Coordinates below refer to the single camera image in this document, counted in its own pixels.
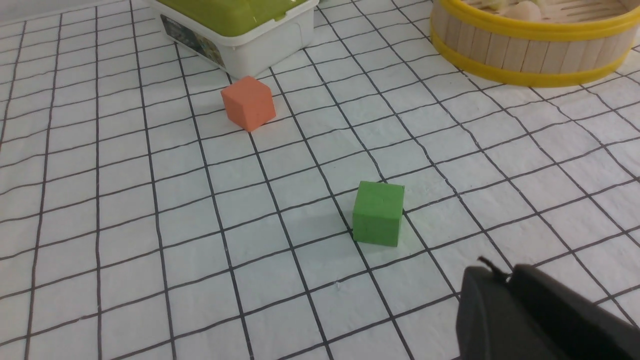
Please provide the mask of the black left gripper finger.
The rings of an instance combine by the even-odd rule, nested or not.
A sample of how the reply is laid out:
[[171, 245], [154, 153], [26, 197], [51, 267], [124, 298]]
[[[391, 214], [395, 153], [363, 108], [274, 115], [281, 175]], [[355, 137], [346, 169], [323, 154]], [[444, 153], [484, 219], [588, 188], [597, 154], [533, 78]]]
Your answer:
[[640, 333], [546, 273], [512, 274], [483, 256], [462, 276], [455, 332], [462, 360], [637, 360]]

